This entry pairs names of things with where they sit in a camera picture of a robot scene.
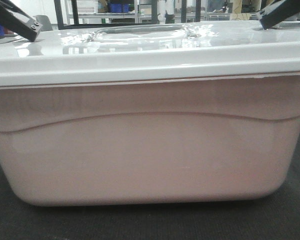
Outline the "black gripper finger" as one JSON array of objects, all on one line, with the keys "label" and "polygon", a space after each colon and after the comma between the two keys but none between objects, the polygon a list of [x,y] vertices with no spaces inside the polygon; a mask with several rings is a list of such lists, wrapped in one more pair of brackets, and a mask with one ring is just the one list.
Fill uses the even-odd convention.
[{"label": "black gripper finger", "polygon": [[31,42],[36,41],[43,26],[10,0],[0,0],[0,25]]},{"label": "black gripper finger", "polygon": [[264,30],[270,29],[286,19],[300,13],[300,0],[274,0],[257,13]]}]

